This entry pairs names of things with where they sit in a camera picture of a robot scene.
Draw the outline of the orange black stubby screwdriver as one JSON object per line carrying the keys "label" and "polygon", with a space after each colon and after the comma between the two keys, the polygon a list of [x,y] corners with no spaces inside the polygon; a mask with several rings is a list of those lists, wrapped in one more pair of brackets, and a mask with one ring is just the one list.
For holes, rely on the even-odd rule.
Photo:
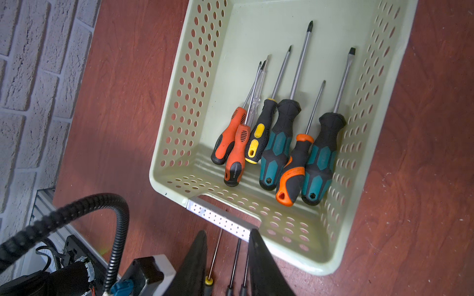
{"label": "orange black stubby screwdriver", "polygon": [[291,207],[302,190],[302,184],[305,179],[305,164],[309,157],[309,149],[314,143],[310,130],[317,105],[325,88],[326,81],[323,80],[316,102],[314,103],[312,113],[309,117],[305,133],[298,134],[296,145],[292,150],[288,163],[283,168],[278,189],[275,195],[276,200],[287,207]]}

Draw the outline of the green handle screwdriver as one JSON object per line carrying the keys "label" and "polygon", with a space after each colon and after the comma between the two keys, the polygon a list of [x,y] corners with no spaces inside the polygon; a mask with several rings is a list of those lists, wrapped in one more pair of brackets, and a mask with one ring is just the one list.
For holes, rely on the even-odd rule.
{"label": "green handle screwdriver", "polygon": [[332,182],[337,155],[337,137],[339,131],[346,125],[346,119],[338,109],[355,56],[356,48],[351,48],[334,110],[319,118],[321,129],[305,166],[305,179],[301,191],[302,201],[310,206],[316,206],[322,201]]}
{"label": "green handle screwdriver", "polygon": [[267,147],[262,154],[259,184],[266,191],[276,188],[283,168],[289,159],[290,144],[293,138],[293,123],[301,112],[299,102],[295,101],[295,94],[313,26],[314,22],[310,21],[291,87],[290,97],[278,104],[278,118],[270,132]]}

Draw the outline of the orange black handle screwdriver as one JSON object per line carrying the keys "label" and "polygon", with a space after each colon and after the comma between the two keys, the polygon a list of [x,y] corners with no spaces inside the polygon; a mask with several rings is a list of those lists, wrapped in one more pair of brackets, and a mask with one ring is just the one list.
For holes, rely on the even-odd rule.
{"label": "orange black handle screwdriver", "polygon": [[262,63],[259,63],[259,68],[257,70],[257,79],[254,82],[247,99],[244,101],[244,104],[242,107],[237,107],[236,110],[234,111],[231,121],[228,125],[228,127],[221,133],[221,135],[218,137],[216,141],[216,145],[214,146],[214,149],[211,154],[211,160],[213,163],[216,165],[223,165],[227,159],[228,156],[230,155],[231,151],[234,148],[235,145],[235,135],[237,132],[237,128],[243,124],[246,120],[248,112],[250,112],[250,107],[252,104],[252,98],[253,98],[253,91],[255,90],[256,83],[258,80],[259,76],[259,70],[261,67]]}

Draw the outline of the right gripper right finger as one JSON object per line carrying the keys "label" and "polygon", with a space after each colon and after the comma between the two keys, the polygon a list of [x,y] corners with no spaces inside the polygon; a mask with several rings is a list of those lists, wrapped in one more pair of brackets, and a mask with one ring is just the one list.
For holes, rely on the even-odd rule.
{"label": "right gripper right finger", "polygon": [[295,296],[257,229],[250,232],[248,255],[253,296]]}

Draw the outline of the black yellow small screwdriver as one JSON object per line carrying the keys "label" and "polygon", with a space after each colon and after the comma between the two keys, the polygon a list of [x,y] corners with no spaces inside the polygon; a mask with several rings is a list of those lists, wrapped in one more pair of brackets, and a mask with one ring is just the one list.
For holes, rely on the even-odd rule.
{"label": "black yellow small screwdriver", "polygon": [[223,229],[220,229],[218,239],[217,239],[217,244],[216,244],[216,247],[215,247],[215,250],[214,250],[214,255],[213,255],[213,258],[212,258],[212,262],[211,262],[211,267],[209,269],[208,275],[206,276],[206,278],[204,280],[203,296],[211,296],[212,295],[212,291],[213,291],[213,288],[214,288],[214,280],[212,278],[212,273],[213,273],[214,265],[215,265],[215,262],[216,262],[218,248],[219,248],[221,238],[222,238],[222,233],[223,233]]}

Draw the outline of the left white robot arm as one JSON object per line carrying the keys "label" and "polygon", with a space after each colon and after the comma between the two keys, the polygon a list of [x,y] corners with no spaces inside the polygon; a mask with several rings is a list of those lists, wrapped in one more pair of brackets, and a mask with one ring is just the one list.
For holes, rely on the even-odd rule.
{"label": "left white robot arm", "polygon": [[[100,296],[105,289],[107,266],[74,235],[67,237],[63,252],[49,239],[35,249],[49,250],[46,266],[1,286],[2,296]],[[155,296],[172,281],[174,269],[159,268],[163,256],[132,261],[125,275],[111,288],[112,296]]]}

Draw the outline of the black yellow handle screwdriver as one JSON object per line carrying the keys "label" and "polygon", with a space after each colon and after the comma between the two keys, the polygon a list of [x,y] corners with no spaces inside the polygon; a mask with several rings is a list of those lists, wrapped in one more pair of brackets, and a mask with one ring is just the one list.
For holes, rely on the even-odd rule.
{"label": "black yellow handle screwdriver", "polygon": [[258,161],[262,158],[262,153],[269,142],[270,127],[278,105],[275,100],[275,96],[283,78],[283,74],[290,57],[291,48],[292,46],[290,46],[286,52],[285,59],[278,74],[278,78],[276,79],[271,96],[264,101],[262,112],[257,119],[256,125],[251,131],[251,136],[245,150],[245,160],[251,164],[258,163]]}

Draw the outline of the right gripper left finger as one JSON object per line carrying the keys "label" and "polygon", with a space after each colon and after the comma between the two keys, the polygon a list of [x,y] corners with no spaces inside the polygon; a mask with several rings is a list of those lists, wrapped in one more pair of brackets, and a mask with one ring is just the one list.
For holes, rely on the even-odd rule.
{"label": "right gripper left finger", "polygon": [[164,295],[203,296],[206,266],[207,235],[201,230]]}

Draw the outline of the small orange handle screwdriver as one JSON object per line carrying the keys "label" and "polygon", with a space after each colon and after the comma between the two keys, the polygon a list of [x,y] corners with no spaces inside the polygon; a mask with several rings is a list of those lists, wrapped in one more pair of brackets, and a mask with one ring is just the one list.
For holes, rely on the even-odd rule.
{"label": "small orange handle screwdriver", "polygon": [[224,182],[229,187],[239,184],[245,168],[245,149],[249,141],[251,128],[247,125],[249,112],[246,120],[237,128],[235,135],[235,145],[230,153],[225,166]]}

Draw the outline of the long black handle screwdriver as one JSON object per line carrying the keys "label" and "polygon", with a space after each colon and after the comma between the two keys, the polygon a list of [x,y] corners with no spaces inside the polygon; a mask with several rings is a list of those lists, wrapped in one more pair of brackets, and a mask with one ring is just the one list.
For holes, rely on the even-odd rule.
{"label": "long black handle screwdriver", "polygon": [[234,280],[235,280],[235,273],[236,273],[236,268],[237,268],[241,243],[242,243],[242,240],[238,239],[237,247],[236,247],[236,251],[235,251],[235,257],[234,257],[234,261],[233,261],[232,273],[231,273],[229,285],[227,286],[227,290],[226,290],[226,294],[225,294],[226,296],[233,296],[233,284],[234,284]]}

